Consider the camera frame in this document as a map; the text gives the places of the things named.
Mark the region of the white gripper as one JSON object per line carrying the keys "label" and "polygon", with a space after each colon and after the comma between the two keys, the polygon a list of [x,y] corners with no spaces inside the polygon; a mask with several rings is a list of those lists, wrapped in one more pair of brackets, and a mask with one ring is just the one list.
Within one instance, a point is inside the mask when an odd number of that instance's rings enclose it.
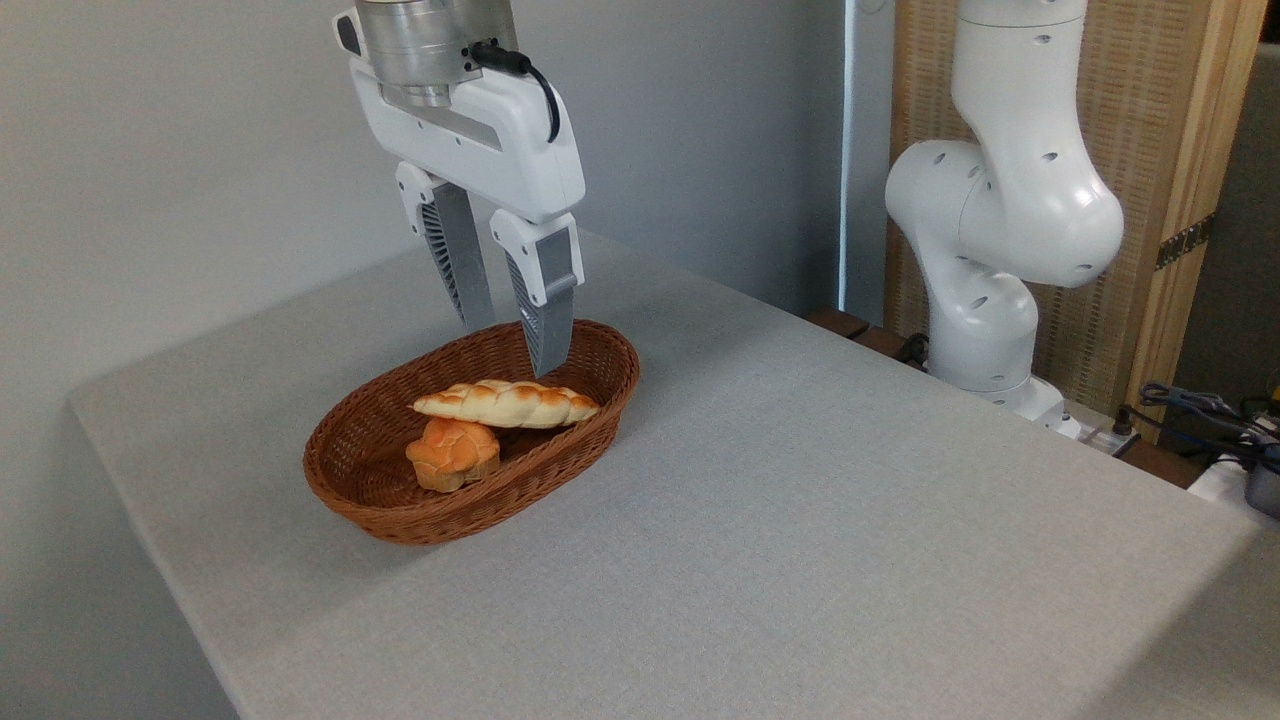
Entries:
{"label": "white gripper", "polygon": [[579,228],[566,211],[585,182],[568,113],[549,85],[481,64],[517,50],[512,13],[348,10],[333,27],[372,133],[404,160],[396,178],[410,228],[428,242],[466,329],[493,325],[495,314],[465,190],[504,209],[490,229],[506,251],[532,374],[553,372],[568,356],[573,291],[584,282]]}

